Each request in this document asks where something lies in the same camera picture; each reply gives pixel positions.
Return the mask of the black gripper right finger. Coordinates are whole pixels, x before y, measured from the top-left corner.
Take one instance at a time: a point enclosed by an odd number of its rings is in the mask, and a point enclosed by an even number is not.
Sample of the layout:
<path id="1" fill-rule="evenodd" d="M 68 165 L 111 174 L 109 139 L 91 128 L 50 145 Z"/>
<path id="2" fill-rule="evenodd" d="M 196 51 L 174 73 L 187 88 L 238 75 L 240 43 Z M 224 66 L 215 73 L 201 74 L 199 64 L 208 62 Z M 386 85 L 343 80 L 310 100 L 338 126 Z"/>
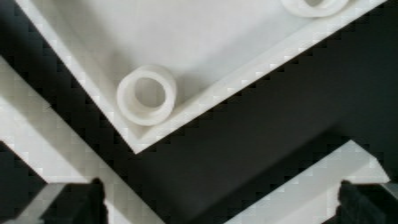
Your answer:
<path id="1" fill-rule="evenodd" d="M 338 224 L 398 224 L 398 183 L 342 182 Z"/>

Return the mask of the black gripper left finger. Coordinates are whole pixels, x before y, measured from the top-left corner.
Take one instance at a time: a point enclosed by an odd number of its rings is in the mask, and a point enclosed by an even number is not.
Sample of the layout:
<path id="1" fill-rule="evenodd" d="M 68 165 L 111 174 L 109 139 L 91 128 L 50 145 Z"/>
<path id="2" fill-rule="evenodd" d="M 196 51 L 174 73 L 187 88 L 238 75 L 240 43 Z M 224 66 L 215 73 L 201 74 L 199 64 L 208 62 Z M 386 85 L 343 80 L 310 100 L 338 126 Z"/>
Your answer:
<path id="1" fill-rule="evenodd" d="M 109 224 L 102 180 L 50 183 L 20 214 L 0 224 Z"/>

